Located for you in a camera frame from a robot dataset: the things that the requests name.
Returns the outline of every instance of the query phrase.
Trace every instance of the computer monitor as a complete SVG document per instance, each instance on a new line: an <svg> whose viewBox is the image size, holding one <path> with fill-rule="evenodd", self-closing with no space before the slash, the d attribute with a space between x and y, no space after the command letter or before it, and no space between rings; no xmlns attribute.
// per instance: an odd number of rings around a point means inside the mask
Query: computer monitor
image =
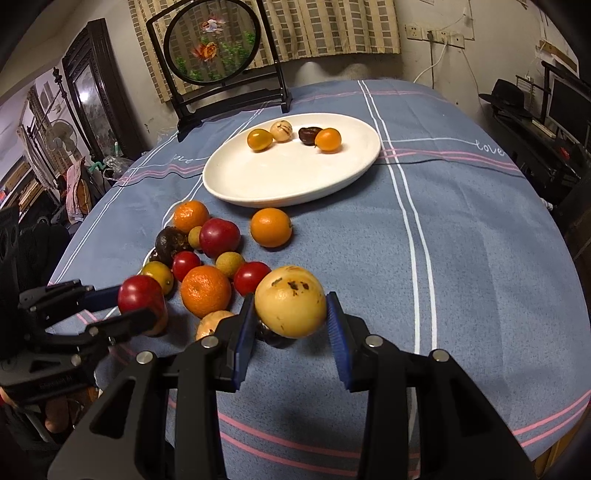
<svg viewBox="0 0 591 480"><path fill-rule="evenodd" d="M571 140L585 145L591 121L591 99L555 77L548 118Z"/></svg>

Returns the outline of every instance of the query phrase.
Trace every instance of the white wall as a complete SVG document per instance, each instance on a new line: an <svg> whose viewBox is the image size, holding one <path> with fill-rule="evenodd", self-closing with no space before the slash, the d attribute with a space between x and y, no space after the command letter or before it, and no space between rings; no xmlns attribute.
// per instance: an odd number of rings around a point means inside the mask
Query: white wall
<svg viewBox="0 0 591 480"><path fill-rule="evenodd" d="M467 0L434 0L434 5L420 0L397 0L395 4L401 55L358 54L288 62L284 65L288 84L298 86L330 79L372 77L413 81L419 72L430 65L430 44L407 40L404 25L416 23L427 28L443 28L460 18ZM515 81L515 74L525 75L535 58L535 46L545 38L545 34L548 41L573 56L555 27L546 25L538 8L530 2L528 9L524 9L515 0L472 0L472 16L476 40L466 41L465 53L478 81L480 93L489 93L497 78ZM175 126L177 118L172 108L162 104L156 94L135 36L127 2L83 0L61 29L63 51L88 21L102 17L107 22L116 62L138 126L149 145L153 146L158 131ZM460 31L466 38L472 35L471 26L464 21L458 22L450 30ZM435 59L439 57L441 48L441 45L434 47ZM531 68L534 78L540 75L535 68L536 63ZM435 76L436 90L485 129L490 131L493 128L481 107L468 62L461 50L449 47L435 69ZM426 73L420 82L430 86L431 75Z"/></svg>

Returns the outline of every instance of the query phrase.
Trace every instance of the blue tablecloth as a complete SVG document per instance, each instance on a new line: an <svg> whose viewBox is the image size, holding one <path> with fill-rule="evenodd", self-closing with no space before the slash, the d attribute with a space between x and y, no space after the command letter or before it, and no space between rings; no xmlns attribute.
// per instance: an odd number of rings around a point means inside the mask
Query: blue tablecloth
<svg viewBox="0 0 591 480"><path fill-rule="evenodd" d="M244 256L308 268L326 291L337 291L346 312L403 350L449 350L529 456L541 454L589 401L591 338L569 252L533 188L486 133L426 87L330 82L293 96L290 113L367 122L382 138L382 154L344 190L285 209L295 225L289 248L268 252L247 241ZM92 210L52 280L121 283L138 272L184 200L204 202L247 233L253 210L212 197L200 173L226 139L281 116L278 107L242 112L204 124L182 143L174 135L161 143ZM422 163L433 158L441 160ZM113 349L97 370L100 386L138 351L166 355L191 342L198 320L178 294L169 309L168 333ZM94 320L83 312L56 331L79 332ZM240 392L219 395L229 477L354 476L365 401L339 382L325 330L284 351L259 344ZM416 463L412 455L411 469Z"/></svg>

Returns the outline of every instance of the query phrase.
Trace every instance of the oval plate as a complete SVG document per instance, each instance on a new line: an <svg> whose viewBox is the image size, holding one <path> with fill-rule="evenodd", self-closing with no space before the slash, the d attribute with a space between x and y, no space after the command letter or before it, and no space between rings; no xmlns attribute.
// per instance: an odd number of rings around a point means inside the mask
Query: oval plate
<svg viewBox="0 0 591 480"><path fill-rule="evenodd" d="M269 130L277 120L291 123L293 139L253 152L246 137L255 128ZM335 153L307 147L302 127L336 128L343 144ZM214 197L245 207L285 207L310 202L353 183L378 158L378 133L358 118L337 113L302 113L249 128L222 144L203 169L203 184Z"/></svg>

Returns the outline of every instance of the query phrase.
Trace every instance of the silver bolt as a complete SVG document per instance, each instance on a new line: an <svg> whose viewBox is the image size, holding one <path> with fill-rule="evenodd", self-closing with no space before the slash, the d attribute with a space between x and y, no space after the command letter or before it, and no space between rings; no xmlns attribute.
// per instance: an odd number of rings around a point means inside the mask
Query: silver bolt
<svg viewBox="0 0 591 480"><path fill-rule="evenodd" d="M213 348L218 345L220 341L217 339L215 335L208 335L203 340L201 340L201 345L204 348Z"/></svg>
<svg viewBox="0 0 591 480"><path fill-rule="evenodd" d="M152 352L148 352L147 350L140 352L135 356L135 360L142 365L149 364L153 358L154 354Z"/></svg>
<svg viewBox="0 0 591 480"><path fill-rule="evenodd" d="M445 350L435 350L433 352L433 358L437 361L437 362L447 362L449 360L449 353L447 353Z"/></svg>
<svg viewBox="0 0 591 480"><path fill-rule="evenodd" d="M370 346L371 348L377 348L384 344L384 339L379 335L368 335L365 338L365 343L367 344L367 346Z"/></svg>

